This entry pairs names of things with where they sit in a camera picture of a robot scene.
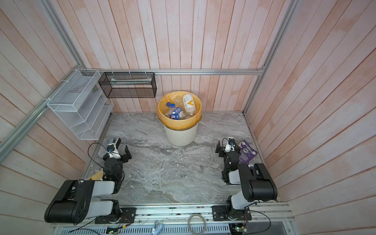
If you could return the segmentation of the clear bottle white cap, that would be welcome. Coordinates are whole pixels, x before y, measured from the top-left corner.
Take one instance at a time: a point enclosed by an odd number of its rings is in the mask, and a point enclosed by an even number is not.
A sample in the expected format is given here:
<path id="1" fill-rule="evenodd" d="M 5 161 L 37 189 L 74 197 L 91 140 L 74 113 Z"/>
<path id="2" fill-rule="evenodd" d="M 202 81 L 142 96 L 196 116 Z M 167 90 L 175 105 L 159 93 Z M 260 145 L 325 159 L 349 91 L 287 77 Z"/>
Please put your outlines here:
<path id="1" fill-rule="evenodd" d="M 176 107 L 179 107 L 182 110 L 185 110 L 185 105 L 184 105 L 184 102 L 183 102 L 183 97 L 181 95 L 177 95 L 173 99 L 173 103 L 176 105 Z"/>

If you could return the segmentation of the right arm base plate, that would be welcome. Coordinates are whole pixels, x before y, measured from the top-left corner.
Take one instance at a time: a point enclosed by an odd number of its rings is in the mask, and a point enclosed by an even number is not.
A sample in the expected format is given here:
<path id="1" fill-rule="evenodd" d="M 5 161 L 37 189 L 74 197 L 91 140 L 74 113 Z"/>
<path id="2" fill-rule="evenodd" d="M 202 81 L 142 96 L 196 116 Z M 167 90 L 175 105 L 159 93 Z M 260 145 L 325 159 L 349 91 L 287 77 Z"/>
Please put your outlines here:
<path id="1" fill-rule="evenodd" d="M 212 206 L 212 217 L 214 221 L 234 221 L 234 220 L 243 220 L 250 221 L 252 220 L 250 210 L 241 209 L 235 210 L 231 206 L 219 205 Z"/>

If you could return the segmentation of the white label clear bottle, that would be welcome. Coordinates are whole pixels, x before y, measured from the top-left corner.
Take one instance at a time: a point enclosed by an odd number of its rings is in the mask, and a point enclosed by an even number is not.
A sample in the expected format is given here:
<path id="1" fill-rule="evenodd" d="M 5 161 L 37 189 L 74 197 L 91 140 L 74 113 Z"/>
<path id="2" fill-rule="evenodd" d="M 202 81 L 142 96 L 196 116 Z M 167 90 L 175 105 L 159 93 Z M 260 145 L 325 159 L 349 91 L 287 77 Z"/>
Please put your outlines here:
<path id="1" fill-rule="evenodd" d="M 192 115 L 195 114 L 196 105 L 195 105 L 195 102 L 194 102 L 193 95 L 185 94 L 183 96 L 183 104 L 184 104 L 185 111 L 186 111 L 187 115 L 192 116 Z"/>

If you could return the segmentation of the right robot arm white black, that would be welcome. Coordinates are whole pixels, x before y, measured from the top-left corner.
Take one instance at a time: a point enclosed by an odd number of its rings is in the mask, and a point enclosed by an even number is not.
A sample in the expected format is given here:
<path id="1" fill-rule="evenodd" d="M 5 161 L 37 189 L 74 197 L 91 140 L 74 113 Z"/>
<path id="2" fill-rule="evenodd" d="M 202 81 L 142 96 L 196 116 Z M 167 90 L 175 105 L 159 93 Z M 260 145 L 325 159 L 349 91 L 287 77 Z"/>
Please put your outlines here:
<path id="1" fill-rule="evenodd" d="M 212 206 L 214 221 L 251 220 L 251 205 L 277 199 L 277 187 L 266 166 L 250 163 L 258 152 L 247 141 L 237 144 L 234 138 L 224 138 L 218 142 L 215 152 L 224 160 L 224 183 L 240 186 L 241 190 L 229 196 L 224 206 Z"/>

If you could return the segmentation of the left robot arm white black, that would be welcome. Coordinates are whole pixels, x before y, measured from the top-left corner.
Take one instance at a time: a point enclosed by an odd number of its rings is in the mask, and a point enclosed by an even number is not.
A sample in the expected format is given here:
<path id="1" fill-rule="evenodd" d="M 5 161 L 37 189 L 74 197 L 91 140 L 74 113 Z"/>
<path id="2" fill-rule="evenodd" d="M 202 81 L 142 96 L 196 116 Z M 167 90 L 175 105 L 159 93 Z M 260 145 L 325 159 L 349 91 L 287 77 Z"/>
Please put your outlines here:
<path id="1" fill-rule="evenodd" d="M 103 156 L 103 176 L 100 180 L 67 180 L 63 183 L 49 206 L 44 220 L 47 223 L 79 224 L 88 218 L 96 223 L 119 223 L 123 219 L 119 202 L 113 199 L 99 200 L 99 196 L 117 194 L 125 179 L 123 164 L 132 156 L 125 147 L 118 152 L 121 139 L 113 139 Z"/>

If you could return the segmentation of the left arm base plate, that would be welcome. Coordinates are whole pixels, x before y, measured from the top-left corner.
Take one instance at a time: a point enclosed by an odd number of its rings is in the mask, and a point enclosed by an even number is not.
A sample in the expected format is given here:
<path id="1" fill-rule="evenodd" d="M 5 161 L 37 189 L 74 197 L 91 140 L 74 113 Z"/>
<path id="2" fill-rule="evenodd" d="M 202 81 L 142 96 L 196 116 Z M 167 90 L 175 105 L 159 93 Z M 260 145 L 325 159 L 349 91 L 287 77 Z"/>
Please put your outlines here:
<path id="1" fill-rule="evenodd" d="M 134 207 L 115 209 L 109 215 L 98 216 L 95 219 L 95 224 L 132 224 L 135 220 L 136 210 Z"/>

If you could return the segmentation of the blue label crushed bottle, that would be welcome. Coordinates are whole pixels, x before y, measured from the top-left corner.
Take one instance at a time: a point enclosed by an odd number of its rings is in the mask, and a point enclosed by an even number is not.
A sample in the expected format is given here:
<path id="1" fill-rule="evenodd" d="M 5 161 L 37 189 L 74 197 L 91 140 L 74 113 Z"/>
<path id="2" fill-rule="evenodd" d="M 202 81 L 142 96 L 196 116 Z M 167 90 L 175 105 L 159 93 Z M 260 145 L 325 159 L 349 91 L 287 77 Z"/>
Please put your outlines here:
<path id="1" fill-rule="evenodd" d="M 186 113 L 179 107 L 176 106 L 174 103 L 167 102 L 166 106 L 168 110 L 166 111 L 165 115 L 174 120 L 184 120 L 187 118 Z"/>

